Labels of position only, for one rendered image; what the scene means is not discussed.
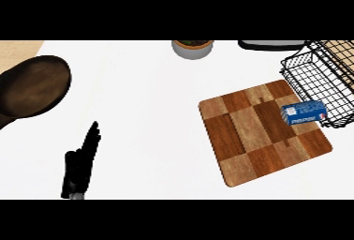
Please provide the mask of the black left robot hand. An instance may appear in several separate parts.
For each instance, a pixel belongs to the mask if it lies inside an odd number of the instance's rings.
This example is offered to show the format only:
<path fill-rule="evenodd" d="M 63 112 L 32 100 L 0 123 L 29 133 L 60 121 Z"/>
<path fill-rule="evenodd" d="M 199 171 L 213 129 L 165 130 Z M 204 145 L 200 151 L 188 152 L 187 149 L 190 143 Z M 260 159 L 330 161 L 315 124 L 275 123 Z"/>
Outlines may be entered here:
<path fill-rule="evenodd" d="M 67 151 L 64 153 L 64 174 L 60 191 L 61 199 L 70 199 L 69 194 L 83 194 L 86 191 L 98 142 L 98 123 L 94 122 L 86 131 L 82 146 L 76 151 Z"/>

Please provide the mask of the checkered wooden cutting board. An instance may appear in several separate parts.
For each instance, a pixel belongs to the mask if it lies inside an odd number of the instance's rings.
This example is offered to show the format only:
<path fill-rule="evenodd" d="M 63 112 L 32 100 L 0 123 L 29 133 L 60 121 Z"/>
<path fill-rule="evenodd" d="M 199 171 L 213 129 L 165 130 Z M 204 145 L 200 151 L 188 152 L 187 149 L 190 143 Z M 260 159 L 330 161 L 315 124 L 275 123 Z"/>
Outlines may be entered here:
<path fill-rule="evenodd" d="M 289 126 L 280 107 L 299 98 L 277 80 L 199 102 L 225 185 L 234 187 L 331 151 L 318 125 Z"/>

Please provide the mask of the dark brown pan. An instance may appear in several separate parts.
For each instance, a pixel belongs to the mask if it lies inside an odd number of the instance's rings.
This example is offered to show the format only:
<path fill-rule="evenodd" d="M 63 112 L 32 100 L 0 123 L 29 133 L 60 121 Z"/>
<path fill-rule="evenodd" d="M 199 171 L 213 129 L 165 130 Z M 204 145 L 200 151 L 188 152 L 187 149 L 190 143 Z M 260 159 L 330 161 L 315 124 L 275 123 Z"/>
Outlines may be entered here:
<path fill-rule="evenodd" d="M 66 61 L 41 55 L 0 74 L 0 129 L 16 119 L 47 112 L 63 99 L 72 81 Z"/>

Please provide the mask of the grey plant pot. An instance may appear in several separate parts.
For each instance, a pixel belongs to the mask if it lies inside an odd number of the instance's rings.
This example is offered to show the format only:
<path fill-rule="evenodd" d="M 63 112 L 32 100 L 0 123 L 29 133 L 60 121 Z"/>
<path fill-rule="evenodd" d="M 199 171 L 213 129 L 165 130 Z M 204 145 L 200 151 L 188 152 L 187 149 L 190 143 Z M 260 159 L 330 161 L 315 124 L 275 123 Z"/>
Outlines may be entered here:
<path fill-rule="evenodd" d="M 203 45 L 188 46 L 178 40 L 172 40 L 171 47 L 179 57 L 187 60 L 196 60 L 203 58 L 210 53 L 212 41 L 209 40 Z"/>

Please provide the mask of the blue can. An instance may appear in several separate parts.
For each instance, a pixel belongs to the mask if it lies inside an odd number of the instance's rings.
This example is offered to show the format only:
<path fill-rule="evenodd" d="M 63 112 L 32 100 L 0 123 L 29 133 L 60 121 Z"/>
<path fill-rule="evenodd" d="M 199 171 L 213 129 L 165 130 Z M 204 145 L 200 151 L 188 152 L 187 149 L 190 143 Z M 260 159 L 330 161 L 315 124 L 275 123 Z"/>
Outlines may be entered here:
<path fill-rule="evenodd" d="M 291 126 L 325 118 L 327 110 L 319 101 L 309 100 L 280 107 L 280 116 L 284 123 Z"/>

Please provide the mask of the dark grey appliance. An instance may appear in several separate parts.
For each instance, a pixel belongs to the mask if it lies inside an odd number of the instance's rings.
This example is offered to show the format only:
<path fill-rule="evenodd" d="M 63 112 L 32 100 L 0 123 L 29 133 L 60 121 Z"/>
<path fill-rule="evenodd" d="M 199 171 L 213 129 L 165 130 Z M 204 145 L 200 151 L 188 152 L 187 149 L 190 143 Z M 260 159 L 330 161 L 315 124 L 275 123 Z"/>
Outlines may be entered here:
<path fill-rule="evenodd" d="M 244 50 L 255 51 L 293 51 L 303 46 L 303 40 L 238 40 L 237 44 Z"/>

